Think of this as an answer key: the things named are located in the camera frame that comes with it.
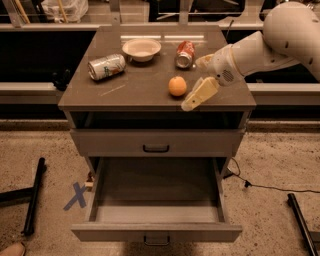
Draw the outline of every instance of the drawer front panel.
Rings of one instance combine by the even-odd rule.
[[[244,132],[232,131],[105,131],[72,130],[84,156],[231,157]]]
[[[80,241],[144,242],[150,246],[165,246],[174,242],[234,242],[242,232],[239,225],[221,223],[164,225],[77,224],[73,233]]]

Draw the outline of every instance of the cabinet top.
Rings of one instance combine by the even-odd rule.
[[[130,61],[122,51],[126,40],[134,37],[152,37],[161,43],[161,50],[146,63]],[[152,26],[103,26],[96,32],[83,56],[59,107],[64,111],[183,111],[181,103],[192,90],[201,73],[195,65],[179,69],[174,58],[178,45],[190,40],[195,45],[195,58],[212,54],[226,45],[217,26],[152,25]],[[120,53],[126,59],[124,72],[100,81],[91,79],[88,62]],[[182,76],[187,82],[187,92],[181,97],[169,94],[168,83],[174,76]],[[194,111],[253,109],[255,101],[246,83],[229,87],[221,86],[219,92]]]

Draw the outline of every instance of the white bag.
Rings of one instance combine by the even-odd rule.
[[[61,2],[68,22],[80,22],[89,8],[88,0],[61,0]],[[44,0],[41,5],[48,20],[65,22],[58,0]]]

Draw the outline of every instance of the drawer handle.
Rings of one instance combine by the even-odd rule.
[[[167,242],[166,243],[148,243],[147,237],[143,237],[143,242],[147,246],[168,246],[170,244],[170,236],[167,236]]]
[[[146,153],[167,153],[169,149],[169,145],[143,145],[143,151]]]

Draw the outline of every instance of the crushed can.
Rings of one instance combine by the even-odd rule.
[[[88,63],[89,75],[95,81],[118,74],[125,67],[126,61],[121,54],[111,54]]]
[[[176,66],[179,68],[191,67],[194,60],[194,52],[194,44],[190,41],[183,41],[177,48]]]

